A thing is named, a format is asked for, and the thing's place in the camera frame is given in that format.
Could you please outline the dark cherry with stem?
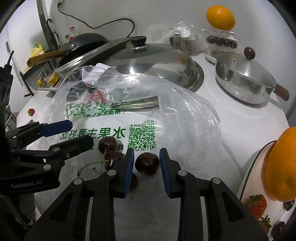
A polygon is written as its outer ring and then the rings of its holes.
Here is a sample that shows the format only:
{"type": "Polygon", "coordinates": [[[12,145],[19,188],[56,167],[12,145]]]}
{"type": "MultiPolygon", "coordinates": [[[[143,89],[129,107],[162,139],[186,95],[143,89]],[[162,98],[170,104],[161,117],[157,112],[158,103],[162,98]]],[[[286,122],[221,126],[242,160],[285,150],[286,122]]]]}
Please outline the dark cherry with stem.
{"type": "Polygon", "coordinates": [[[135,198],[137,190],[140,187],[140,184],[142,182],[142,179],[144,175],[147,176],[153,176],[154,174],[157,173],[160,164],[159,164],[159,158],[156,154],[145,152],[140,154],[136,161],[135,161],[135,169],[141,173],[141,176],[138,180],[138,185],[136,187],[136,190],[134,191],[131,199],[135,198]]]}

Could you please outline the large orange with stem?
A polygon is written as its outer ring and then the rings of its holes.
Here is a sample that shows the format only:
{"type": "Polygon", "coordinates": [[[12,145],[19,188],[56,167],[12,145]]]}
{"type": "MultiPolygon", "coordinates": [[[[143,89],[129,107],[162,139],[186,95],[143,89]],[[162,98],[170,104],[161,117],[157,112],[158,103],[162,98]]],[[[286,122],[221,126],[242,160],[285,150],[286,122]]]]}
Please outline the large orange with stem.
{"type": "Polygon", "coordinates": [[[272,200],[295,199],[295,127],[286,129],[267,151],[262,182],[272,200]]]}

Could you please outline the stray strawberry on table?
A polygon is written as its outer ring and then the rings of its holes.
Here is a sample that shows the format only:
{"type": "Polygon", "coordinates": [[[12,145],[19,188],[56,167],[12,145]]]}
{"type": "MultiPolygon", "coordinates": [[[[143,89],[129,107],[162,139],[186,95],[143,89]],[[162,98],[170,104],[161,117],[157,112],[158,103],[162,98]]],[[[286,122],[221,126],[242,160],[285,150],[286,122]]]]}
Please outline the stray strawberry on table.
{"type": "Polygon", "coordinates": [[[28,111],[27,111],[28,115],[29,116],[33,116],[34,113],[35,113],[35,110],[33,108],[30,108],[28,111]]]}

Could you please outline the dark cherry cluster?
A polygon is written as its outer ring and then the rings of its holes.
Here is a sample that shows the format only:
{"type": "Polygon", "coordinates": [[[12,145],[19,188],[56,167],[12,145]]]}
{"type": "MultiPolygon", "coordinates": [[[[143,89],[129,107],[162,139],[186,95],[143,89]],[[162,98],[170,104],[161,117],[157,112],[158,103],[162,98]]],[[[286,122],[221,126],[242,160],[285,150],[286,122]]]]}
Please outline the dark cherry cluster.
{"type": "Polygon", "coordinates": [[[124,165],[123,144],[115,137],[100,138],[97,148],[87,155],[86,160],[78,165],[77,177],[91,179],[111,170],[119,171],[124,165]]]}

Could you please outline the steel induction cooker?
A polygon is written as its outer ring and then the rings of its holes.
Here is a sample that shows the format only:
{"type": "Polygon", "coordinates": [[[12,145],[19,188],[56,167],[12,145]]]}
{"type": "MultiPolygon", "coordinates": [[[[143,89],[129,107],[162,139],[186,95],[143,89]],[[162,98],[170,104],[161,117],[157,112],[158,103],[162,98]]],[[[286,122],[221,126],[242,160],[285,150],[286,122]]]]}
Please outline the steel induction cooker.
{"type": "Polygon", "coordinates": [[[49,78],[46,77],[45,83],[43,83],[41,87],[38,87],[38,90],[56,92],[60,86],[66,82],[67,76],[73,71],[82,66],[95,66],[97,63],[105,63],[107,59],[113,54],[127,48],[127,44],[130,42],[131,38],[132,37],[111,40],[109,43],[106,43],[105,45],[98,47],[55,69],[54,72],[60,77],[58,82],[54,86],[51,86],[48,84],[49,78]]]}

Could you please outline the clear plastic bag green print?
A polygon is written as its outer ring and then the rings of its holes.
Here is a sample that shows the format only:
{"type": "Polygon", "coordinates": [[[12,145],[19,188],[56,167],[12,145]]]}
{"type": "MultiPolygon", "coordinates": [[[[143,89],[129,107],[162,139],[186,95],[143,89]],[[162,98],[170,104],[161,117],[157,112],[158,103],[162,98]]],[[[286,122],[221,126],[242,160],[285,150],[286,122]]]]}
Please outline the clear plastic bag green print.
{"type": "Polygon", "coordinates": [[[69,120],[73,127],[37,143],[43,149],[83,135],[93,138],[90,151],[73,158],[62,169],[60,187],[36,194],[45,210],[82,169],[82,178],[97,177],[103,166],[98,143],[114,137],[117,149],[136,155],[157,154],[166,148],[180,166],[208,179],[218,169],[220,120],[203,97],[168,80],[145,74],[122,74],[102,64],[81,67],[67,76],[45,112],[43,121],[69,120]]]}

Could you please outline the yellow detergent bottle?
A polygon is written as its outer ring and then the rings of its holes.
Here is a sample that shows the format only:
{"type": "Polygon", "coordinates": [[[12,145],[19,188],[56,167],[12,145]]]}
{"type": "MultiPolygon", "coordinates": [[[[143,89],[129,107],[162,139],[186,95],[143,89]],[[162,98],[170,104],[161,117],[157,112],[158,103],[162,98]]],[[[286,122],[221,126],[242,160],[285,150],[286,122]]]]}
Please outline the yellow detergent bottle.
{"type": "Polygon", "coordinates": [[[38,56],[44,54],[46,51],[44,50],[43,45],[40,42],[37,42],[33,49],[30,52],[31,57],[38,56]]]}

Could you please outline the white plate with dark rim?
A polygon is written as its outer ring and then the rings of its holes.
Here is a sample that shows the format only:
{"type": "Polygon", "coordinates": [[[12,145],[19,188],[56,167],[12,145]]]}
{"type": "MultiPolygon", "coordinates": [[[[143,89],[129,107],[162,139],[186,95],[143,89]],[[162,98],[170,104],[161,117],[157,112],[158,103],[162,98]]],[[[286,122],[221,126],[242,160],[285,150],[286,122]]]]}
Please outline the white plate with dark rim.
{"type": "Polygon", "coordinates": [[[285,211],[283,209],[283,202],[269,198],[262,182],[264,158],[274,143],[275,141],[267,143],[256,154],[242,180],[237,197],[241,202],[245,202],[250,196],[262,194],[267,201],[267,209],[263,217],[268,215],[270,224],[272,225],[267,236],[269,240],[284,240],[286,232],[295,224],[295,203],[290,211],[285,211]]]}

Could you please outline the black umbrella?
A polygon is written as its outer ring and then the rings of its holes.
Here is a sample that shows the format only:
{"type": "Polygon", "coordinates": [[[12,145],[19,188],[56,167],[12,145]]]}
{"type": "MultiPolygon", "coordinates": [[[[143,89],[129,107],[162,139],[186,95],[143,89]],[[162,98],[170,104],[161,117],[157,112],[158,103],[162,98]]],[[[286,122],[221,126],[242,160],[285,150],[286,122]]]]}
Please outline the black umbrella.
{"type": "Polygon", "coordinates": [[[48,30],[49,30],[49,36],[50,36],[50,40],[51,40],[51,43],[53,45],[53,49],[55,51],[59,50],[59,47],[58,47],[58,43],[56,41],[56,38],[55,38],[55,35],[54,35],[54,32],[51,30],[50,26],[49,26],[49,23],[52,23],[52,20],[50,18],[48,18],[46,20],[46,25],[48,27],[48,30]]]}

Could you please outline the oil bottle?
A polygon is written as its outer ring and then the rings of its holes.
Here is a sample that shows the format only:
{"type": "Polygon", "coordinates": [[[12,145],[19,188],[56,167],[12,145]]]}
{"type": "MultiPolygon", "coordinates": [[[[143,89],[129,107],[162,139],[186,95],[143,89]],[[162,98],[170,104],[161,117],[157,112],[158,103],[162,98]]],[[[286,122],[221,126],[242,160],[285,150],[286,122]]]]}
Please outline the oil bottle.
{"type": "Polygon", "coordinates": [[[70,39],[69,39],[69,35],[66,35],[66,36],[65,36],[64,44],[67,44],[69,41],[70,41],[70,39]]]}

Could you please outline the large steel wok lid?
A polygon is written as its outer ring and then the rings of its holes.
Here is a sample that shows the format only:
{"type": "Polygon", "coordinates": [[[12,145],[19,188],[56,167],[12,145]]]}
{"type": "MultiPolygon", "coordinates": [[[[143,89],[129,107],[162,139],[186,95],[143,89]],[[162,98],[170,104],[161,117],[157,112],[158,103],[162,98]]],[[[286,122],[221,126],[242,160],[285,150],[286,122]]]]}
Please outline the large steel wok lid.
{"type": "Polygon", "coordinates": [[[105,62],[123,74],[142,73],[156,76],[196,92],[204,81],[204,72],[186,52],[166,44],[146,43],[145,36],[130,39],[125,48],[105,62]]]}

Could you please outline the small steel saucepan with lid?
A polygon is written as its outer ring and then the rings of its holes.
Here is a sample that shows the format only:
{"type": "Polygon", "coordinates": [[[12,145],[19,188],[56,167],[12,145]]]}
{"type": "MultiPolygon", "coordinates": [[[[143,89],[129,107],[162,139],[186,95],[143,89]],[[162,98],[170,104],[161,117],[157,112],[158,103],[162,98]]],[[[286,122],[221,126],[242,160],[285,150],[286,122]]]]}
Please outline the small steel saucepan with lid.
{"type": "Polygon", "coordinates": [[[258,105],[268,101],[271,93],[288,101],[290,93],[276,83],[274,77],[255,61],[255,51],[246,47],[242,54],[217,52],[215,74],[219,85],[235,99],[258,105]]]}

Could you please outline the steel condiment cups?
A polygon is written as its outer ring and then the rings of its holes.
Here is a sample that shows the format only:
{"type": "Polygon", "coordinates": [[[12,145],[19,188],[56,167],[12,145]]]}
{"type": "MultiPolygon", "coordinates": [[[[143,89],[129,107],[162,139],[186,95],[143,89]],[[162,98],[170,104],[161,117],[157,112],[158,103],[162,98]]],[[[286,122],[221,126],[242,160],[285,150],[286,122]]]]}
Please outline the steel condiment cups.
{"type": "Polygon", "coordinates": [[[191,40],[181,37],[180,32],[173,33],[173,36],[170,37],[170,45],[173,48],[182,50],[189,55],[192,54],[191,40]]]}

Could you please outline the crumpled clear plastic bag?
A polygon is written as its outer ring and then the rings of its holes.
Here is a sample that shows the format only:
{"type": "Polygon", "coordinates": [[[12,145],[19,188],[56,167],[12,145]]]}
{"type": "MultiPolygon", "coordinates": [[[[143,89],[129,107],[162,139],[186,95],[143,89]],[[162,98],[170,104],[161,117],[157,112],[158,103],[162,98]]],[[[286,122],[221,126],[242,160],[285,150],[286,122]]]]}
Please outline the crumpled clear plastic bag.
{"type": "Polygon", "coordinates": [[[168,45],[170,38],[176,33],[180,33],[182,38],[190,40],[194,47],[201,47],[204,43],[202,36],[195,32],[194,26],[185,22],[179,22],[173,26],[165,23],[150,25],[145,32],[145,36],[147,37],[147,43],[168,45]]]}

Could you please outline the clear glass container with cherries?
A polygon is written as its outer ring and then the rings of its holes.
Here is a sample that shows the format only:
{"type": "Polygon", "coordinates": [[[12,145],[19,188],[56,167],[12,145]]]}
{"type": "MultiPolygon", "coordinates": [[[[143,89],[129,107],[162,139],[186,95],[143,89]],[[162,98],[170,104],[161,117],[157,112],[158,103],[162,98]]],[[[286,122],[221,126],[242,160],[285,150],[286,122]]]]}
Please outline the clear glass container with cherries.
{"type": "Polygon", "coordinates": [[[235,52],[240,38],[232,31],[216,29],[202,29],[205,40],[204,54],[207,61],[216,63],[215,54],[218,52],[235,52]]]}

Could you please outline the orange on glass container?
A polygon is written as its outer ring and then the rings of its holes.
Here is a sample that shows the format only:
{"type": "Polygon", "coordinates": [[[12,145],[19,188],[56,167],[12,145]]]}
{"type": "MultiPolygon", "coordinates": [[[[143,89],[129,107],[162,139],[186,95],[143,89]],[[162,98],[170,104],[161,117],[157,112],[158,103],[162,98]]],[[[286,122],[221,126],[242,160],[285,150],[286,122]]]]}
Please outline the orange on glass container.
{"type": "Polygon", "coordinates": [[[220,5],[208,8],[206,19],[212,27],[226,31],[232,30],[236,24],[233,13],[220,5]]]}

